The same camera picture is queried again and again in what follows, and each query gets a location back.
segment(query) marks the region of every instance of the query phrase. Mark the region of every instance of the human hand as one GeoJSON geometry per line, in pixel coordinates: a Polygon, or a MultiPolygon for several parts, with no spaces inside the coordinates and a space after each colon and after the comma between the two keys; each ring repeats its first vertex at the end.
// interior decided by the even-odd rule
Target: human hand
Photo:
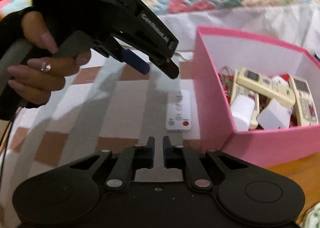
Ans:
{"type": "MultiPolygon", "coordinates": [[[[50,53],[58,51],[57,44],[46,27],[41,13],[28,12],[21,21],[25,38],[50,53]]],[[[9,80],[9,86],[21,97],[34,104],[47,103],[51,92],[61,90],[65,85],[65,77],[79,72],[79,66],[85,65],[91,58],[90,50],[80,53],[75,59],[50,58],[30,59],[27,65],[8,67],[14,80],[9,80]],[[42,72],[41,67],[49,64],[51,69],[42,72]]]]}

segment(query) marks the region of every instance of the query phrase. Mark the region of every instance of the circular pad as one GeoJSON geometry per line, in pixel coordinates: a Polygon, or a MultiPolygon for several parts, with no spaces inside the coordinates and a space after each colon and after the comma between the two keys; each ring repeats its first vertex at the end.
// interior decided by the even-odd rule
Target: circular pad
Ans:
{"type": "Polygon", "coordinates": [[[99,197],[98,186],[82,171],[65,169],[26,180],[12,203],[21,221],[50,227],[76,222],[92,211],[99,197]]]}
{"type": "Polygon", "coordinates": [[[245,193],[252,200],[259,203],[272,203],[279,200],[282,190],[276,184],[266,181],[258,181],[248,184],[245,193]]]}
{"type": "Polygon", "coordinates": [[[234,173],[218,189],[221,206],[238,220],[250,225],[282,225],[295,220],[304,205],[297,183],[274,173],[234,173]]]}

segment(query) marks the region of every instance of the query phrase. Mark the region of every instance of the metal rivet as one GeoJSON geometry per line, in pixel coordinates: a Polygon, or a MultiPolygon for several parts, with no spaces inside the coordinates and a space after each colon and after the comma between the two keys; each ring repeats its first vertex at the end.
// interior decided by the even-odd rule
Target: metal rivet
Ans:
{"type": "Polygon", "coordinates": [[[206,179],[198,179],[197,181],[195,181],[195,185],[197,187],[208,187],[211,185],[209,180],[206,179]]]}
{"type": "Polygon", "coordinates": [[[122,186],[122,181],[119,179],[111,179],[109,181],[107,181],[107,186],[108,187],[120,187],[122,186]]]}

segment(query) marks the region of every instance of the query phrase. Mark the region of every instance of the white charger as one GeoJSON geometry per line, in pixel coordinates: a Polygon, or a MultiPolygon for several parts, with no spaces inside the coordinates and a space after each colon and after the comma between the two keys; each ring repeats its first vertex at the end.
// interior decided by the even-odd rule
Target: white charger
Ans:
{"type": "Polygon", "coordinates": [[[292,108],[286,108],[276,99],[272,99],[259,114],[257,121],[264,129],[285,129],[290,125],[291,114],[292,108]]]}
{"type": "Polygon", "coordinates": [[[231,103],[230,110],[237,131],[248,131],[255,107],[254,98],[238,94],[231,103]]]}

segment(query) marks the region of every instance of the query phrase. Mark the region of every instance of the pink box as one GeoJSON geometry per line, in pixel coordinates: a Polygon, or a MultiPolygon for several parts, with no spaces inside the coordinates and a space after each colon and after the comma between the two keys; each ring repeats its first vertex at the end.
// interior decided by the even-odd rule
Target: pink box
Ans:
{"type": "Polygon", "coordinates": [[[320,63],[305,49],[270,37],[236,30],[198,27],[193,80],[201,148],[221,150],[270,167],[320,151],[320,125],[237,132],[218,73],[223,66],[265,75],[289,73],[306,79],[320,112],[320,63]]]}

